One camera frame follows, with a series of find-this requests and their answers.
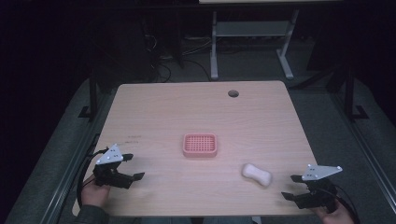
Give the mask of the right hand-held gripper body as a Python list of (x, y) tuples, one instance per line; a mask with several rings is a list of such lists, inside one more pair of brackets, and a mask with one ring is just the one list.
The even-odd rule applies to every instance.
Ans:
[(297, 195), (295, 203), (300, 209), (325, 207), (328, 213), (336, 210), (337, 189), (329, 176), (343, 171), (341, 166), (323, 166), (308, 164), (299, 183), (307, 186), (308, 193)]

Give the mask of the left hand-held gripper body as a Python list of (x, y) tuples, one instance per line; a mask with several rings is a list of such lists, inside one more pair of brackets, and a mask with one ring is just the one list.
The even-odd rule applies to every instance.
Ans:
[(117, 144), (114, 144), (95, 162), (93, 169), (93, 174), (96, 178), (95, 184), (97, 186), (108, 185), (128, 189), (134, 181), (130, 175), (125, 175), (118, 171), (118, 167), (122, 163), (120, 148)]

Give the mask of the white soap bar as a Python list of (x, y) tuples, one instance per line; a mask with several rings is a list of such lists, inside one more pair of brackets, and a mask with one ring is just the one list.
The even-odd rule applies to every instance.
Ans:
[(247, 163), (242, 168), (242, 176), (252, 179), (264, 187), (272, 183), (272, 174), (262, 170), (251, 163)]

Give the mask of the pink soap dish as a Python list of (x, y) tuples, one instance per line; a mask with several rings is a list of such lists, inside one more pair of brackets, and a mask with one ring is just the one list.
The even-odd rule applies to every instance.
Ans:
[(218, 154), (217, 137), (213, 133), (187, 133), (182, 152), (186, 158), (214, 158)]

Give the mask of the person's left hand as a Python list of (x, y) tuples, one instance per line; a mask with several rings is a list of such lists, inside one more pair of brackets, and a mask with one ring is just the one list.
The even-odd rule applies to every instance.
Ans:
[(106, 204), (110, 192), (110, 186), (97, 186), (95, 177), (91, 175), (83, 182), (81, 190), (81, 203), (83, 205), (93, 205), (103, 207)]

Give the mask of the person's right hand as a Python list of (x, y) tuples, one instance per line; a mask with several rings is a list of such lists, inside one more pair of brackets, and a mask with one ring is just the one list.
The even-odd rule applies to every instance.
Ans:
[(311, 211), (319, 217), (322, 224), (354, 224), (347, 209), (339, 202), (335, 205), (336, 210), (330, 214), (323, 207), (312, 208)]

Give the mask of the black metal stand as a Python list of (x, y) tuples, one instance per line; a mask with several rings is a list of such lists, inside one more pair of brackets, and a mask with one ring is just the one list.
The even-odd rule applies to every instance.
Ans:
[(344, 112), (346, 117), (354, 122), (356, 119), (368, 119), (368, 115), (361, 105), (354, 105), (354, 70), (351, 66), (345, 66), (345, 97)]
[(89, 104), (83, 106), (80, 110), (79, 117), (88, 119), (92, 122), (98, 112), (98, 96), (97, 96), (97, 81), (94, 75), (89, 78)]

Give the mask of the grey metal floor rail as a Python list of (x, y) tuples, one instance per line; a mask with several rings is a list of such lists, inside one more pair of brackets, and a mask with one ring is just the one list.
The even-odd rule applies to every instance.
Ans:
[(343, 101), (341, 100), (341, 98), (337, 95), (332, 94), (331, 99), (335, 104), (336, 109), (340, 113), (340, 116), (343, 119), (344, 123), (357, 141), (364, 155), (364, 158), (366, 159), (366, 162), (368, 163), (373, 173), (375, 181), (378, 183), (378, 186), (380, 187), (385, 199), (396, 214), (396, 188), (392, 185), (389, 177), (386, 175), (379, 161), (375, 157), (372, 148), (369, 146), (360, 128), (357, 126), (356, 119), (351, 119), (344, 111)]
[(99, 133), (96, 131), (97, 125), (95, 119), (92, 122), (89, 122), (88, 119), (85, 120), (87, 121), (87, 127), (79, 139), (78, 144), (71, 152), (72, 157), (68, 160), (64, 174), (55, 188), (39, 224), (57, 224), (70, 190), (74, 187), (75, 181), (79, 182), (79, 178), (85, 170), (84, 165), (86, 164), (86, 160), (98, 141)]

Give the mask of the white metal desk frame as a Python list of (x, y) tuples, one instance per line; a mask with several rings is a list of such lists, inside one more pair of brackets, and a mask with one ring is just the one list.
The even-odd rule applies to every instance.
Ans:
[(287, 59), (290, 40), (299, 16), (294, 9), (288, 21), (218, 21), (217, 12), (212, 14), (210, 78), (219, 78), (217, 41), (219, 37), (283, 37), (284, 44), (276, 50), (277, 58), (286, 79), (294, 79)]

